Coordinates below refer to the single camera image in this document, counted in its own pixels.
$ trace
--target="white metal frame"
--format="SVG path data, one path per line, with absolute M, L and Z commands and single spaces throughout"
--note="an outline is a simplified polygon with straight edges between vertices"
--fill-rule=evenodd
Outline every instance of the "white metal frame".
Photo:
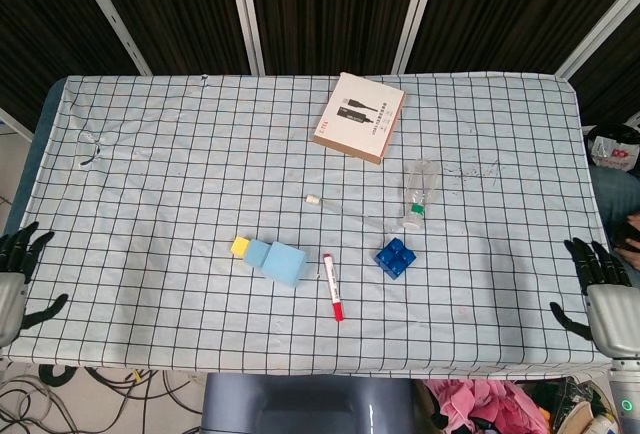
M 151 76 L 151 69 L 147 64 L 147 61 L 145 61 L 142 53 L 140 52 L 140 49 L 138 49 L 138 46 L 131 37 L 131 34 L 129 34 L 127 26 L 125 26 L 122 18 L 120 17 L 120 14 L 118 14 L 118 11 L 116 10 L 111 0 L 95 1 L 98 4 L 98 7 L 100 7 L 100 10 L 104 14 L 104 16 L 107 18 L 107 21 L 109 21 L 109 24 L 111 24 L 111 27 L 118 36 L 118 39 L 120 39 L 120 42 L 122 42 L 122 45 L 129 53 L 131 60 L 138 68 L 138 71 L 140 71 L 140 74 L 142 74 L 143 76 Z
M 404 74 L 428 0 L 410 0 L 391 74 Z
M 264 76 L 264 60 L 262 57 L 262 45 L 260 44 L 260 32 L 258 31 L 258 18 L 253 0 L 236 0 L 238 17 L 242 28 L 242 37 L 247 50 L 249 68 L 254 76 Z
M 571 78 L 638 5 L 640 0 L 616 0 L 560 66 L 556 75 Z
M 13 116 L 9 115 L 9 113 L 2 108 L 0 108 L 0 121 L 4 122 L 27 141 L 33 141 L 33 132 L 20 124 Z

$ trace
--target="white cap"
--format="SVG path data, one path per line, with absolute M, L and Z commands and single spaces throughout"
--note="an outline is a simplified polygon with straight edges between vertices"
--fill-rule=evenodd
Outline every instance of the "white cap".
M 313 194 L 307 194 L 307 198 L 305 199 L 305 202 L 308 202 L 309 204 L 314 204 L 317 206 L 320 204 L 320 198 L 318 196 L 314 196 Z

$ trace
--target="table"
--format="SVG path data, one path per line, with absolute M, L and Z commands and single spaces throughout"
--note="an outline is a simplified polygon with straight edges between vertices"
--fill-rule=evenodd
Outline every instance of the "table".
M 372 77 L 407 93 L 375 166 L 309 141 L 336 79 L 104 76 L 58 86 L 55 119 L 41 122 L 28 160 L 39 169 L 22 224 L 56 231 L 28 310 L 63 292 L 71 302 L 23 332 L 9 358 L 403 377 L 606 366 L 548 309 L 556 301 L 586 319 L 562 241 L 605 239 L 569 84 Z M 395 233 L 417 260 L 392 281 L 373 256 L 394 233 L 363 231 L 303 197 L 391 225 L 403 214 L 407 161 L 419 158 L 441 161 L 442 189 L 425 232 Z M 307 276 L 293 290 L 254 274 L 229 252 L 236 235 L 299 246 Z M 340 324 L 319 276 L 325 252 L 339 266 Z

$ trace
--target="product box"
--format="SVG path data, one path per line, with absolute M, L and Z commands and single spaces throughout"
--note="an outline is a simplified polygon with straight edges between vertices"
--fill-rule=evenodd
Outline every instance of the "product box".
M 403 102 L 403 91 L 343 72 L 313 141 L 380 164 Z

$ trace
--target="black cable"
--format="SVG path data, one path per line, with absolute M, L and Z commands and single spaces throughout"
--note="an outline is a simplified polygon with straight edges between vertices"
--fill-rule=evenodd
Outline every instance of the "black cable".
M 129 393 L 133 390 L 135 386 L 131 386 L 129 388 Z M 120 420 L 120 416 L 122 416 L 122 412 L 124 411 L 124 406 L 127 404 L 127 397 L 123 397 L 122 399 L 122 403 L 120 404 L 120 408 L 118 409 L 118 413 L 116 414 L 115 419 L 111 422 L 111 424 L 109 424 L 106 428 L 100 430 L 100 431 L 84 431 L 84 430 L 73 430 L 73 431 L 66 431 L 66 432 L 60 432 L 60 431 L 54 431 L 52 429 L 47 429 L 45 428 L 42 423 L 36 423 L 36 425 L 46 431 L 48 434 L 103 434 L 105 432 L 107 432 L 108 430 L 110 430 L 113 426 L 115 426 L 115 424 Z
M 131 385 L 138 385 L 138 386 L 140 386 L 140 385 L 144 384 L 144 383 L 147 381 L 147 379 L 149 379 L 149 378 L 150 378 L 150 376 L 152 375 L 152 373 L 154 372 L 154 371 L 147 371 L 148 375 L 147 375 L 147 373 L 145 373 L 145 374 L 141 374 L 141 375 L 140 375 L 141 381 L 136 383 L 136 381 L 135 381 L 134 379 L 127 380 L 127 379 L 129 379 L 130 377 L 132 377 L 132 376 L 133 376 L 133 374 L 129 374 L 129 375 L 125 378 L 125 380 L 124 380 L 124 381 L 113 381 L 113 380 L 111 380 L 111 379 L 107 379 L 107 378 L 106 378 L 106 377 L 104 377 L 102 374 L 100 374 L 100 373 L 98 372 L 98 370 L 97 370 L 97 369 L 94 369 L 94 368 L 92 368 L 92 367 L 86 367 L 86 368 L 85 368 L 85 370 L 87 371 L 87 373 L 88 373 L 91 377 L 93 377 L 93 378 L 94 378 L 96 381 L 98 381 L 100 384 L 106 385 L 106 386 L 108 386 L 108 387 L 115 387 L 115 388 L 121 388 L 121 389 L 123 389 L 123 388 L 128 388 L 128 387 L 130 387 Z
M 148 380 L 148 379 L 150 379 L 151 377 L 155 376 L 155 375 L 158 373 L 158 371 L 149 371 L 149 372 L 150 372 L 150 374 L 149 374 L 149 377 L 148 377 L 147 379 L 145 379 L 145 380 L 144 380 L 144 381 L 142 381 L 142 382 L 138 382 L 137 384 L 134 384 L 134 385 L 133 385 L 133 387 L 137 387 L 137 386 L 141 386 L 141 385 L 143 385 L 145 382 L 147 382 L 147 380 Z M 100 374 L 97 374 L 97 373 L 96 373 L 96 374 L 97 374 L 97 377 L 96 377 L 96 376 L 94 376 L 92 373 L 89 373 L 89 374 L 90 374 L 90 375 L 91 375 L 91 376 L 92 376 L 96 381 L 98 381 L 100 384 L 102 384 L 103 386 L 108 387 L 109 389 L 111 389 L 111 390 L 112 390 L 113 392 L 115 392 L 116 394 L 119 394 L 119 395 L 121 395 L 121 396 L 128 397 L 128 398 L 129 398 L 129 399 L 131 399 L 132 401 L 144 401 L 144 400 L 145 400 L 145 397 L 127 395 L 127 394 L 125 394 L 125 393 L 123 393 L 123 392 L 119 391 L 118 389 L 122 389 L 122 388 L 117 388 L 117 387 L 114 387 L 114 386 L 110 385 L 108 382 L 104 382 L 104 381 L 103 381 L 103 379 L 104 379 L 104 378 L 100 379 L 100 378 L 102 377 L 102 376 L 100 376 Z M 175 387 L 175 388 L 171 389 L 170 391 L 169 391 L 169 390 L 167 390 L 167 392 L 163 392 L 162 394 L 155 394 L 155 395 L 153 395 L 153 396 L 149 396 L 149 397 L 147 397 L 146 399 L 147 399 L 147 400 L 149 400 L 149 401 L 152 401 L 152 400 L 154 400 L 154 399 L 160 399 L 161 397 L 164 397 L 164 396 L 170 396 L 170 395 L 171 395 L 171 394 L 173 394 L 174 392 L 179 391 L 180 389 L 182 389 L 182 388 L 186 387 L 187 385 L 189 385 L 189 382 L 190 382 L 190 381 L 186 381 L 185 383 L 180 384 L 178 387 Z
M 31 434 L 31 431 L 24 424 L 24 422 L 22 420 L 16 419 L 15 417 L 13 417 L 13 415 L 10 412 L 5 411 L 2 407 L 0 407 L 0 419 L 2 419 L 4 422 L 7 423 L 6 426 L 4 426 L 2 429 L 0 429 L 0 433 L 6 431 L 10 427 L 18 425 L 24 430 L 24 432 L 26 432 L 27 434 Z
M 147 432 L 147 401 L 149 399 L 149 389 L 151 389 L 151 378 L 147 383 L 147 390 L 144 395 L 144 405 L 142 406 L 142 434 Z
M 42 386 L 39 386 L 38 384 L 36 384 L 33 380 L 31 380 L 29 378 L 25 379 L 25 378 L 21 377 L 21 378 L 17 378 L 17 379 L 9 379 L 7 381 L 6 385 L 8 385 L 8 384 L 10 384 L 12 382 L 27 384 L 27 385 L 33 387 L 35 391 L 37 391 L 38 393 L 42 394 L 44 397 L 46 397 L 49 400 L 49 402 L 51 404 L 56 406 L 56 408 L 60 411 L 60 414 L 61 414 L 62 418 L 65 420 L 65 422 L 67 423 L 69 428 L 72 430 L 72 432 L 75 433 L 77 431 L 77 426 L 75 425 L 74 420 L 71 418 L 71 414 L 69 414 L 69 411 L 66 409 L 66 406 L 64 406 L 64 403 L 62 402 L 62 400 L 54 392 L 49 390 L 48 393 L 45 394 L 43 392 L 43 389 L 48 389 L 48 388 L 46 386 L 44 386 L 44 388 Z M 25 391 L 25 394 L 28 394 L 27 399 L 29 399 L 29 405 L 30 405 L 31 404 L 31 393 L 28 393 L 28 392 Z M 27 414 L 27 412 L 25 412 L 24 415 L 21 415 L 18 418 L 20 420 L 20 422 L 29 422 L 31 424 L 35 424 L 38 427 L 46 430 L 46 428 L 41 426 L 42 420 L 36 420 L 36 419 L 33 419 L 33 418 L 28 418 L 28 417 L 26 417 L 26 414 Z
M 25 408 L 24 413 L 18 412 L 18 419 L 21 419 L 21 418 L 23 418 L 24 416 L 27 415 L 27 412 L 29 412 L 29 409 L 31 408 L 31 395 L 30 395 L 30 393 L 28 391 L 25 391 L 24 389 L 20 389 L 20 388 L 16 387 L 15 389 L 9 389 L 8 391 L 4 391 L 2 394 L 0 394 L 0 399 L 2 399 L 4 396 L 6 396 L 8 394 L 11 394 L 13 392 L 19 392 L 24 396 L 20 405 L 22 405 L 22 403 L 24 403 L 25 399 L 27 401 L 27 407 Z
M 187 410 L 187 411 L 189 411 L 189 412 L 192 412 L 193 414 L 198 414 L 198 415 L 200 415 L 200 416 L 202 415 L 202 412 L 200 412 L 200 411 L 198 411 L 198 410 L 196 410 L 196 409 L 192 409 L 191 407 L 187 406 L 186 404 L 183 404 L 183 403 L 180 401 L 180 399 L 178 399 L 178 396 L 176 396 L 176 395 L 174 394 L 174 392 L 175 392 L 177 389 L 174 389 L 174 390 L 169 389 L 169 382 L 168 382 L 168 380 L 167 380 L 167 371 L 162 371 L 162 383 L 164 384 L 164 389 L 165 389 L 165 391 L 167 392 L 167 394 L 169 394 L 169 397 L 170 397 L 171 399 L 173 399 L 173 402 L 175 402 L 176 404 L 178 404 L 181 408 L 183 408 L 183 409 L 185 409 L 185 410 Z

